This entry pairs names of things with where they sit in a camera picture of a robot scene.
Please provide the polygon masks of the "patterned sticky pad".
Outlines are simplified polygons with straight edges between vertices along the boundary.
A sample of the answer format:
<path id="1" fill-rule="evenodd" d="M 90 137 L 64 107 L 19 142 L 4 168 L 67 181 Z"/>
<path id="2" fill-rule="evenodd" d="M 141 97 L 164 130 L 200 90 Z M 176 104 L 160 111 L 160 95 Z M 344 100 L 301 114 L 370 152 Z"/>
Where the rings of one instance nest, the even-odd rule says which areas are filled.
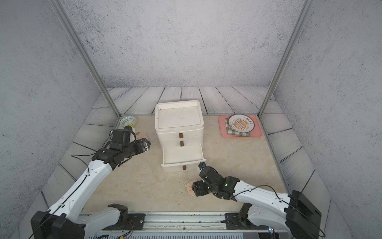
<path id="1" fill-rule="evenodd" d="M 147 134 L 145 132 L 138 132 L 136 134 L 136 140 L 143 139 L 143 138 L 148 139 L 148 136 L 147 136 Z"/>
<path id="2" fill-rule="evenodd" d="M 197 180 L 193 180 L 193 181 L 190 181 L 190 182 L 185 184 L 186 191 L 188 192 L 190 197 L 195 196 L 195 192 L 192 189 L 192 186 L 193 186 L 194 182 L 197 182 Z"/>

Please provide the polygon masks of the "white bottom drawer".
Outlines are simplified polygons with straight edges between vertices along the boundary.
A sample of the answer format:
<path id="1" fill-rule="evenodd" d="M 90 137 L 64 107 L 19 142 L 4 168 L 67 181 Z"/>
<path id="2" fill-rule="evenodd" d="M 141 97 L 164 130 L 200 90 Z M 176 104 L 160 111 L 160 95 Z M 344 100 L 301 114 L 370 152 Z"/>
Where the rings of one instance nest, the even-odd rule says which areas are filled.
<path id="1" fill-rule="evenodd" d="M 201 144 L 163 148 L 161 167 L 165 172 L 198 169 L 201 161 L 206 161 Z"/>

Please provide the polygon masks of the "white drawer cabinet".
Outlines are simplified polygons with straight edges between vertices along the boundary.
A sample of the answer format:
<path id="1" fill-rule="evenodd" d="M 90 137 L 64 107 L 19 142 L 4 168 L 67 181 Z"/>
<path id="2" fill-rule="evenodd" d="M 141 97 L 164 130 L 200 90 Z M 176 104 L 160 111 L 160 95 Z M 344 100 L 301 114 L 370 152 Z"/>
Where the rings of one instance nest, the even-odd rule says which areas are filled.
<path id="1" fill-rule="evenodd" d="M 200 102 L 157 104 L 155 129 L 162 148 L 203 145 L 204 119 Z"/>

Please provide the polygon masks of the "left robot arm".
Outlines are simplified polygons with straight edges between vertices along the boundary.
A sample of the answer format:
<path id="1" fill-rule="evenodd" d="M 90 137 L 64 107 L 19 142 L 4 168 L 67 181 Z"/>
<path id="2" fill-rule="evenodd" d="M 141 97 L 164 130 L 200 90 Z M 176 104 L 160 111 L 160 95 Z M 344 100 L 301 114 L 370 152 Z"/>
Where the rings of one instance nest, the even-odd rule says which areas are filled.
<path id="1" fill-rule="evenodd" d="M 85 239 L 106 228 L 132 231 L 135 224 L 126 206 L 110 204 L 104 210 L 83 218 L 80 213 L 94 191 L 116 167 L 135 155 L 149 151 L 150 145 L 150 141 L 143 138 L 117 148 L 107 146 L 99 149 L 75 184 L 47 211 L 34 214 L 30 220 L 31 237 Z"/>

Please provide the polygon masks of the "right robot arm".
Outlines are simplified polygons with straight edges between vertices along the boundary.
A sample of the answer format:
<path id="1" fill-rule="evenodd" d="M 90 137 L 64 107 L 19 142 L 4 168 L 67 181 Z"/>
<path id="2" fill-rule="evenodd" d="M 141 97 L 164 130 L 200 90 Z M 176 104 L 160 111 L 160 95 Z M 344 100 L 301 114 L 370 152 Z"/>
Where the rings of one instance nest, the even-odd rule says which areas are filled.
<path id="1" fill-rule="evenodd" d="M 303 193 L 296 190 L 290 194 L 277 193 L 269 185 L 252 186 L 236 177 L 223 177 L 203 161 L 198 168 L 201 180 L 192 185 L 195 195 L 212 194 L 219 199 L 241 202 L 239 227 L 268 226 L 285 230 L 296 239 L 326 237 L 321 229 L 321 212 Z"/>

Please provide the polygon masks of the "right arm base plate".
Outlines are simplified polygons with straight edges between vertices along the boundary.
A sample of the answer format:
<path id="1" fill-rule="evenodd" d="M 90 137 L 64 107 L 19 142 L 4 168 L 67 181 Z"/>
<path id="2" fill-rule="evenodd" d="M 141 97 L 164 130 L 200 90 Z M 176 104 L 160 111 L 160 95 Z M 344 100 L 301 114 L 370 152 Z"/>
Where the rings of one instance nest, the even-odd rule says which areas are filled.
<path id="1" fill-rule="evenodd" d="M 266 226 L 256 226 L 248 219 L 248 212 L 252 205 L 244 203 L 239 213 L 226 213 L 225 220 L 221 223 L 226 224 L 227 230 L 266 230 Z"/>

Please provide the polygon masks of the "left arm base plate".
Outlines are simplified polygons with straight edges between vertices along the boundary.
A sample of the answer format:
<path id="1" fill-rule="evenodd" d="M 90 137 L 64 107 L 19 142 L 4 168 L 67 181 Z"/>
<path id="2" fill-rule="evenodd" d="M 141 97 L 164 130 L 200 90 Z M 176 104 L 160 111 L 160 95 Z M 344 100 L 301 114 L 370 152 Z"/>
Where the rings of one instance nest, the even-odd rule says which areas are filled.
<path id="1" fill-rule="evenodd" d="M 124 214 L 114 225 L 104 228 L 104 231 L 142 231 L 145 214 Z"/>

